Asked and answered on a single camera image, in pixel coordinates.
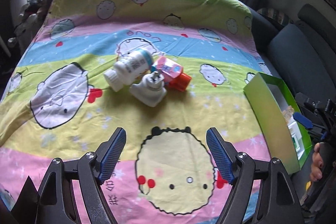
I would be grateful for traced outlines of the person's right hand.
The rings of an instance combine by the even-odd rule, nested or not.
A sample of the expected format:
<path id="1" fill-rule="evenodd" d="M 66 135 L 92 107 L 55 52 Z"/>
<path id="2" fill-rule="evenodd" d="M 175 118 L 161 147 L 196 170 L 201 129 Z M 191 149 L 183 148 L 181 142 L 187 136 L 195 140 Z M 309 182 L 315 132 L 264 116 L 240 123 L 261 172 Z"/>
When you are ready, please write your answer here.
<path id="1" fill-rule="evenodd" d="M 316 182 L 322 178 L 323 159 L 319 153 L 319 150 L 320 150 L 320 143 L 317 143 L 314 146 L 313 156 L 312 156 L 312 164 L 311 164 L 311 172 L 310 172 L 311 182 Z"/>

